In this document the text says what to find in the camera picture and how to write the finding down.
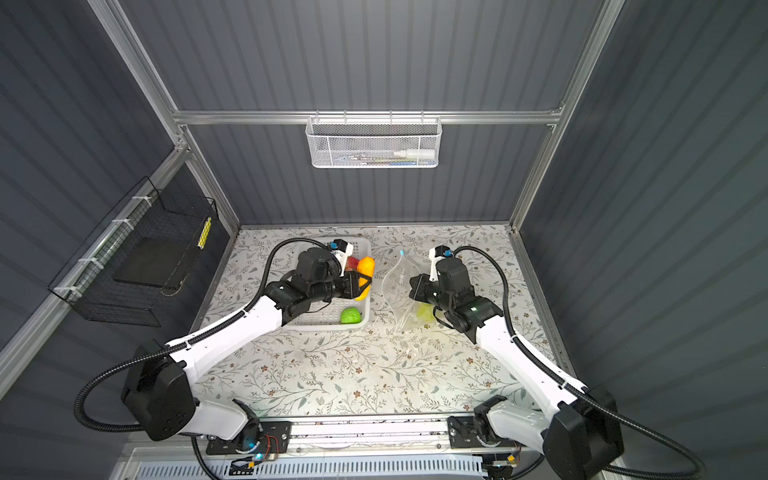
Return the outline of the clear zip top bag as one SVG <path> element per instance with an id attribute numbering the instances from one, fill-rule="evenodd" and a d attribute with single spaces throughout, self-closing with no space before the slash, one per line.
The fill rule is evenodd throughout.
<path id="1" fill-rule="evenodd" d="M 398 254 L 394 266 L 384 276 L 381 287 L 383 298 L 393 313 L 393 331 L 404 333 L 419 328 L 436 327 L 436 319 L 431 322 L 417 320 L 416 306 L 421 302 L 417 302 L 409 296 L 411 292 L 410 280 L 413 277 L 418 277 L 422 273 L 422 268 L 407 255 L 403 248 L 398 250 Z"/>

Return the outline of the green lime toy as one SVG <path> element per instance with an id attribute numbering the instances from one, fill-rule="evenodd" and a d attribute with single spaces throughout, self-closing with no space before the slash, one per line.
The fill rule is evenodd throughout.
<path id="1" fill-rule="evenodd" d="M 345 308 L 340 314 L 340 323 L 342 325 L 355 325 L 362 322 L 362 314 L 355 307 Z"/>

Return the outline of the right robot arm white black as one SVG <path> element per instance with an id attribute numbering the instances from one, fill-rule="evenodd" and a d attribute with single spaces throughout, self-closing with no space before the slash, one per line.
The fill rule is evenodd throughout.
<path id="1" fill-rule="evenodd" d="M 561 479 L 589 479 L 624 452 L 619 423 L 569 387 L 586 386 L 512 333 L 503 310 L 476 295 L 463 262 L 438 256 L 410 280 L 410 298 L 442 311 L 447 323 L 492 355 L 523 386 L 537 408 L 495 395 L 475 408 L 471 435 L 487 446 L 513 441 L 540 453 Z"/>

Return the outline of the green pear toy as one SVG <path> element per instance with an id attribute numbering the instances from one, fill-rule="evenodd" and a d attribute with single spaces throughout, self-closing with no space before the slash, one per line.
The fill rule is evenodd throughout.
<path id="1" fill-rule="evenodd" d="M 416 306 L 416 318 L 420 322 L 431 322 L 435 319 L 433 314 L 433 306 L 429 304 L 420 303 Z"/>

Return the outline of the orange carrot toy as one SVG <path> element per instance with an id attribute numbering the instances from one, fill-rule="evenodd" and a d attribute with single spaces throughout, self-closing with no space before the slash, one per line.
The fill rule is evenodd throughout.
<path id="1" fill-rule="evenodd" d="M 357 301 L 363 301 L 369 295 L 375 273 L 375 265 L 375 260 L 370 256 L 366 256 L 358 262 L 356 271 L 359 274 L 360 293 L 356 297 Z"/>

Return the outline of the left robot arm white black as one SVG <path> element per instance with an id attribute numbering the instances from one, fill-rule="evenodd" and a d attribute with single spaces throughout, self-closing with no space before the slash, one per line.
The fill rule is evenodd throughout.
<path id="1" fill-rule="evenodd" d="M 364 258 L 346 267 L 352 247 L 332 243 L 298 256 L 296 268 L 265 282 L 256 300 L 231 315 L 169 342 L 173 353 L 130 368 L 122 401 L 141 430 L 161 441 L 175 435 L 213 436 L 233 441 L 241 452 L 264 442 L 257 415 L 243 402 L 197 398 L 193 386 L 230 354 L 309 312 L 315 302 L 361 299 L 370 287 L 375 263 Z"/>

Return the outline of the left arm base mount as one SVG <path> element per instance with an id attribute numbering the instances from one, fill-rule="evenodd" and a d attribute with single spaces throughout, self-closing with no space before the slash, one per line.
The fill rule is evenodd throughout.
<path id="1" fill-rule="evenodd" d="M 209 456 L 283 454 L 291 439 L 292 426 L 288 421 L 266 421 L 258 426 L 248 424 L 233 440 L 218 437 L 210 440 L 205 453 Z"/>

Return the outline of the white plastic basket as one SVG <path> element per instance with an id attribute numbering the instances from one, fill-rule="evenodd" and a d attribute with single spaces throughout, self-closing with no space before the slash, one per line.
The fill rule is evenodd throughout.
<path id="1" fill-rule="evenodd" d="M 347 236 L 347 235 L 324 235 L 316 237 L 316 240 L 328 244 L 334 239 L 342 239 L 351 243 L 354 247 L 352 256 L 357 260 L 364 257 L 372 257 L 371 242 L 365 237 Z M 310 248 L 308 243 L 295 243 L 288 245 L 280 250 L 275 258 L 275 266 L 282 262 L 282 257 L 287 261 L 284 268 L 278 270 L 280 274 L 287 272 L 287 268 L 292 269 L 298 263 L 300 252 Z M 334 299 L 330 304 L 325 302 L 313 302 L 310 310 L 298 316 L 295 320 L 284 326 L 286 330 L 298 332 L 326 332 L 326 331 L 349 331 L 362 328 L 371 318 L 370 304 L 372 299 L 372 290 L 369 289 L 369 295 L 361 301 L 354 299 Z M 347 308 L 356 308 L 361 316 L 361 321 L 354 324 L 343 324 L 341 322 L 342 313 Z"/>

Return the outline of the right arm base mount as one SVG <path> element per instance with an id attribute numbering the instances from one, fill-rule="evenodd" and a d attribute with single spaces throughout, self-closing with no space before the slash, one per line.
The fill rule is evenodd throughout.
<path id="1" fill-rule="evenodd" d="M 450 446 L 454 449 L 519 447 L 519 442 L 497 435 L 488 418 L 490 409 L 506 400 L 505 396 L 495 395 L 475 407 L 469 416 L 449 416 L 447 429 Z"/>

